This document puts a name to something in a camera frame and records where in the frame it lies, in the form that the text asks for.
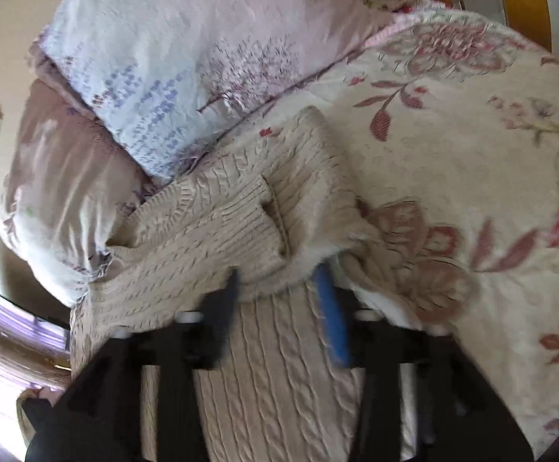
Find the light blue lavender-print pillow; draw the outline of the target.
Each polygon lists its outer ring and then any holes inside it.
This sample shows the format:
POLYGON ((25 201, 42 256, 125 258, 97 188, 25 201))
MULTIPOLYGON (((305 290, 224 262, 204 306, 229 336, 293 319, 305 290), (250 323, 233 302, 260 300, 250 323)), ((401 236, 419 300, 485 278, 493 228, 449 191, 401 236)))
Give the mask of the light blue lavender-print pillow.
POLYGON ((169 181, 392 20, 363 0, 62 0, 38 43, 115 142, 169 181))

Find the mauve pink pillow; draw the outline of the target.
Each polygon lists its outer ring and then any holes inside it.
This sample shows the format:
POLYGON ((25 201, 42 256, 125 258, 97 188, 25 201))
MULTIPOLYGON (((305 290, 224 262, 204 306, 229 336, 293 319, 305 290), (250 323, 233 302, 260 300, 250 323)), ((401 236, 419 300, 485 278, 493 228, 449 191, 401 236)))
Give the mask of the mauve pink pillow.
POLYGON ((0 237, 72 308, 108 271, 109 238, 157 189, 38 44, 27 62, 36 78, 4 182, 0 237))

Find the beige cable-knit sweater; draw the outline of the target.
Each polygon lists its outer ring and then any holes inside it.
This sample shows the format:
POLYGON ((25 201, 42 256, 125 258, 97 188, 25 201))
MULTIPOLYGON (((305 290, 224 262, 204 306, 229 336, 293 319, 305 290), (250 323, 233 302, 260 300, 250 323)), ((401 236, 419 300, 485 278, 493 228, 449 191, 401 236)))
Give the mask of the beige cable-knit sweater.
POLYGON ((237 268, 227 352, 195 380, 212 460, 344 461, 361 378, 330 360, 312 273, 378 238, 324 116, 306 107, 122 223, 108 243, 111 268, 71 313, 74 371, 118 326, 161 328, 237 268))

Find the floral quilted bedspread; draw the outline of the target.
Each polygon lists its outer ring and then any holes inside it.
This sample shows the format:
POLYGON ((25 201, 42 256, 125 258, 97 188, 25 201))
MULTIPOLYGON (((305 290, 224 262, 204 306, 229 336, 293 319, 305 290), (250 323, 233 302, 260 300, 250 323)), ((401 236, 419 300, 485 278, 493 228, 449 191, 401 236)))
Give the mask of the floral quilted bedspread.
MULTIPOLYGON (((559 445, 559 60, 475 13, 409 27, 236 126, 271 141, 316 106, 357 172, 398 300, 461 311, 448 328, 506 402, 537 460, 559 445)), ((215 461, 343 461, 361 375, 328 356, 312 284, 248 303, 223 366, 200 375, 215 461)))

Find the window with blinds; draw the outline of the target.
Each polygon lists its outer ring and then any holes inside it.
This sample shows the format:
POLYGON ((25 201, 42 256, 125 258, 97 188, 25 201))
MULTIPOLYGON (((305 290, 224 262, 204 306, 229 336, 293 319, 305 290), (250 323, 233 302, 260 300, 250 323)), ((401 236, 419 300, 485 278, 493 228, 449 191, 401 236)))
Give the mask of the window with blinds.
POLYGON ((0 295, 0 444, 21 457, 25 436, 17 399, 25 391, 59 392, 71 381, 70 333, 0 295))

